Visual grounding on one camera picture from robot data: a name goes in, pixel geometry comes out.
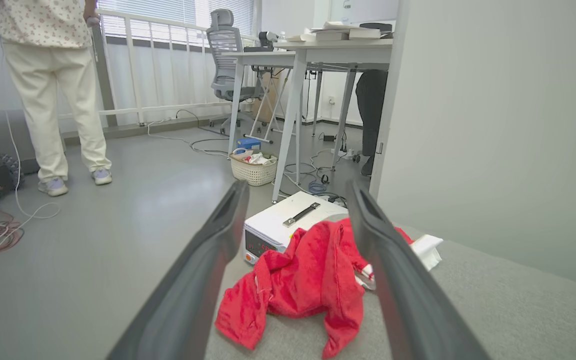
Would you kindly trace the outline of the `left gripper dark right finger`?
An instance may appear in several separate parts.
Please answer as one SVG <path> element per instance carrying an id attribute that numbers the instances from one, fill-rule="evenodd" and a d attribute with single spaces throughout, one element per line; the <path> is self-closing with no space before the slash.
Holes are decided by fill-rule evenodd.
<path id="1" fill-rule="evenodd" d="M 347 183 L 350 222 L 372 265 L 394 360 L 488 360 L 461 314 L 366 187 Z"/>

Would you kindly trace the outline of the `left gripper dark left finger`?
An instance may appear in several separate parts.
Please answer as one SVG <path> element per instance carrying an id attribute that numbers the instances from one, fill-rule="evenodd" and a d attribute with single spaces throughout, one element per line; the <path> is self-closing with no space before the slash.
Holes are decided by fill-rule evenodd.
<path id="1" fill-rule="evenodd" d="M 109 360 L 202 360 L 226 266 L 240 249 L 249 185 L 235 181 L 109 352 Z"/>

